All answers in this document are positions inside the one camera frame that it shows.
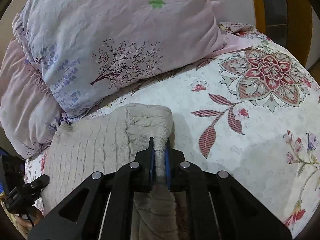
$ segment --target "green flower print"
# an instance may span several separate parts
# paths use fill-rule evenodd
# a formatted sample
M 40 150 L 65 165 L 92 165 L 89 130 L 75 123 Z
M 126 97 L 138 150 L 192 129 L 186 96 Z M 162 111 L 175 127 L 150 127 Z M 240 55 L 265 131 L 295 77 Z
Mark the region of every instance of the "green flower print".
M 149 4 L 151 4 L 153 8 L 162 8 L 165 2 L 163 0 L 150 0 Z

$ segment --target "silver screw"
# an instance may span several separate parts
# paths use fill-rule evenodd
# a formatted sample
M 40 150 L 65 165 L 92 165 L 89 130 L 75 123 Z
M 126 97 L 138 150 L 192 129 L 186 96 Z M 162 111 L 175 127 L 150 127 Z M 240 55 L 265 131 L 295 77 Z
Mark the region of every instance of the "silver screw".
M 96 172 L 92 173 L 91 178 L 93 178 L 93 179 L 100 179 L 101 176 L 102 176 L 102 175 L 101 175 L 101 172 L 96 171 Z
M 132 162 L 132 163 L 130 163 L 129 166 L 130 166 L 131 169 L 136 169 L 136 168 L 138 168 L 140 166 L 140 164 L 137 163 L 137 162 Z
M 189 168 L 189 167 L 190 167 L 190 163 L 184 161 L 184 162 L 181 162 L 181 163 L 180 163 L 180 166 L 181 166 L 182 168 Z
M 225 179 L 225 178 L 229 177 L 229 173 L 227 173 L 226 171 L 219 171 L 218 176 L 222 179 Z

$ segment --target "pillow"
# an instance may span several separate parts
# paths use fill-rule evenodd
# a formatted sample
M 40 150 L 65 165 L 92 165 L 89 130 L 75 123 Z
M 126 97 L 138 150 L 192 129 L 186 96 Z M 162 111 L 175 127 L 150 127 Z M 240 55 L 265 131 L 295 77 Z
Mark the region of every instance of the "pillow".
M 0 69 L 0 123 L 21 157 L 50 145 L 59 125 L 59 104 L 13 38 Z
M 69 118 L 225 47 L 218 0 L 28 0 L 13 31 Z

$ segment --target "bed sheet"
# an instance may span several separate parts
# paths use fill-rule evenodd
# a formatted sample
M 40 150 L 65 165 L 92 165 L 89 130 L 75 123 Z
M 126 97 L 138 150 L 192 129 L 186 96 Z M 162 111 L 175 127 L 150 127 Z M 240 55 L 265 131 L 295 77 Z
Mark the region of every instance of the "bed sheet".
M 295 237 L 320 200 L 320 87 L 289 51 L 252 27 L 224 27 L 254 39 L 254 49 L 141 80 L 105 98 L 85 118 L 128 103 L 169 107 L 172 147 L 205 171 L 228 171 Z M 45 155 L 27 163 L 28 181 L 41 174 Z

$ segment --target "towel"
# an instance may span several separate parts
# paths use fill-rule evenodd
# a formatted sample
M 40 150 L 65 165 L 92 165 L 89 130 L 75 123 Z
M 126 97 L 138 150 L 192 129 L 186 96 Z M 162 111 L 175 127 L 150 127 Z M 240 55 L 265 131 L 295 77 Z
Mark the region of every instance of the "towel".
M 49 212 L 92 172 L 117 171 L 135 154 L 148 148 L 154 138 L 158 184 L 151 193 L 135 193 L 131 239 L 178 238 L 176 203 L 163 184 L 164 150 L 172 129 L 172 113 L 164 106 L 129 104 L 95 119 L 61 125 L 48 150 L 44 173 L 50 184 L 43 190 L 45 212 Z

